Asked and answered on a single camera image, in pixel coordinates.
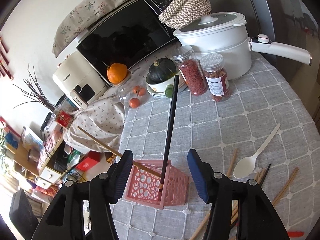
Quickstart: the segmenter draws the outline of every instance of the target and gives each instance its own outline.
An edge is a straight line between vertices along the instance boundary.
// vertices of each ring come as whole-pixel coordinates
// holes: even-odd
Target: table
[[[262,188],[273,200],[299,167],[276,210],[287,230],[304,231],[306,236],[320,216],[320,136],[312,118],[288,82],[258,53],[252,54],[249,72],[229,84],[232,95],[225,102],[212,101],[209,91],[198,97],[188,90],[178,95],[169,154],[172,165],[190,175],[187,152],[195,148],[202,161],[225,174],[235,147],[237,163],[253,155],[280,123],[280,130],[257,158],[256,170],[271,163]],[[135,159],[162,159],[169,108],[169,99],[151,98],[127,111],[119,151],[130,149]],[[253,177],[254,173],[240,181]],[[191,182],[184,206],[158,210],[120,199],[112,214],[121,240],[189,239],[210,206]]]

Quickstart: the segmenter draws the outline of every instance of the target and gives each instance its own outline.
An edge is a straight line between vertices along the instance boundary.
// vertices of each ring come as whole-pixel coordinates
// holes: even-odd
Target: white plastic spoon
[[[250,175],[253,172],[254,167],[256,166],[257,157],[265,149],[265,147],[272,140],[272,138],[275,136],[279,127],[280,127],[280,124],[278,123],[277,126],[273,129],[273,131],[270,133],[268,138],[264,141],[264,143],[260,146],[260,148],[258,149],[258,151],[256,151],[256,153],[254,155],[252,155],[250,157],[245,157],[237,163],[237,165],[235,166],[235,169],[233,171],[233,176],[236,179],[242,179],[242,178]]]

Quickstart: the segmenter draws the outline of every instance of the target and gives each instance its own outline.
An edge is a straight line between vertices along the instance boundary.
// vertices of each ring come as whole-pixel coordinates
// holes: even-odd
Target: stacked plates
[[[178,87],[178,93],[182,92],[185,88],[187,87],[186,82],[183,80],[183,82],[180,82],[179,87]],[[155,92],[151,89],[151,87],[147,86],[147,90],[150,95],[152,95],[155,98],[167,98],[164,94],[164,92],[159,93]]]

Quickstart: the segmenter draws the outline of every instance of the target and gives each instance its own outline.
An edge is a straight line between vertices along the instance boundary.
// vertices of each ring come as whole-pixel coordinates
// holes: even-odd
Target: cardboard box
[[[81,160],[81,162],[76,166],[81,171],[87,171],[91,169],[100,161],[100,153],[90,151],[87,155]]]

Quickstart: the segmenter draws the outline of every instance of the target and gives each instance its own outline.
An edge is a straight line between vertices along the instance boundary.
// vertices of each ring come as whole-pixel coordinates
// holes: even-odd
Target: white wall
[[[14,9],[4,27],[1,36],[9,48],[7,58],[14,80],[0,78],[0,115],[20,133],[23,126],[30,126],[38,133],[49,111],[39,103],[26,102],[20,90],[12,84],[26,89],[22,79],[28,78],[28,63],[35,67],[38,81],[49,101],[55,104],[63,95],[52,80],[56,66],[68,54],[76,50],[72,42],[55,58],[52,44],[59,24],[67,14],[82,0],[22,0]]]

